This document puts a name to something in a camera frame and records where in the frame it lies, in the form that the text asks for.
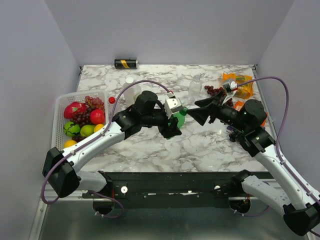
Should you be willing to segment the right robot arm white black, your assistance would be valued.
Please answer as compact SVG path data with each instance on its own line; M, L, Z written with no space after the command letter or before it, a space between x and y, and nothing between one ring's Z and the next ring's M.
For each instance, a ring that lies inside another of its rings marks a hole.
M190 115L200 125L220 120L235 130L235 141L261 163L282 190L276 190L257 176L243 170L230 183L230 191L253 195L277 211L298 236L311 232L320 223L320 193L313 188L283 155L276 141L262 127L267 118L259 100L247 100L240 110L222 103L219 95L195 102Z

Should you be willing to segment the large clear bottle white cap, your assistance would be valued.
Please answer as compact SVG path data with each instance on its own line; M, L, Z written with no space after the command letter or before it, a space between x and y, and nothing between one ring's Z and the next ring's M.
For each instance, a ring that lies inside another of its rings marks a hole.
M132 77L127 77L125 83L123 84L123 88L129 86L130 84L135 83L136 81ZM139 84L131 86L124 93L124 99L126 106L129 107L133 105L137 99L137 97L142 93L142 89Z

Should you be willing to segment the clear plastic water bottle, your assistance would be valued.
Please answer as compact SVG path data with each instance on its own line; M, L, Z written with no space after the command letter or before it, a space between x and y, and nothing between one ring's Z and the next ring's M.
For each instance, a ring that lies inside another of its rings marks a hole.
M188 100L190 103L194 103L200 95L202 89L201 76L196 75L193 77L188 88Z

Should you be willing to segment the green bottle cap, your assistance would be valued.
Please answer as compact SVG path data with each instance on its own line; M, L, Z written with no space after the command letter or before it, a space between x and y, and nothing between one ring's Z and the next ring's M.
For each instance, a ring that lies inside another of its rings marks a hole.
M183 115L183 116L186 116L187 113L188 113L188 108L187 108L187 107L183 107L183 108L179 111L179 113L180 113L181 115Z

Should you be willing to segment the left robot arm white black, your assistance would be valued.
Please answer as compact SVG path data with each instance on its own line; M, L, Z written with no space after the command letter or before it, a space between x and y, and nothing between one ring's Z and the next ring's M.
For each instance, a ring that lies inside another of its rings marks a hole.
M102 172L83 171L82 168L96 155L120 143L142 128L157 127L166 139L181 135L179 120L174 113L183 109L181 101L171 92L164 103L151 91L143 91L133 105L115 114L102 129L79 143L59 150L51 148L45 158L42 174L59 198L76 190L94 191L104 198L111 185Z

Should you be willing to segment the small green bottle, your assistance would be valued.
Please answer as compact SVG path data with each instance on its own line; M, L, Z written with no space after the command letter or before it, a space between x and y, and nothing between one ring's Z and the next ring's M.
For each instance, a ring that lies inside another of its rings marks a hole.
M178 118L178 124L177 124L177 127L180 129L181 131L181 128L183 127L184 123L185 123L185 119L186 119L186 115L183 116L180 114L180 111L179 112L176 112L174 113L172 116L175 116Z

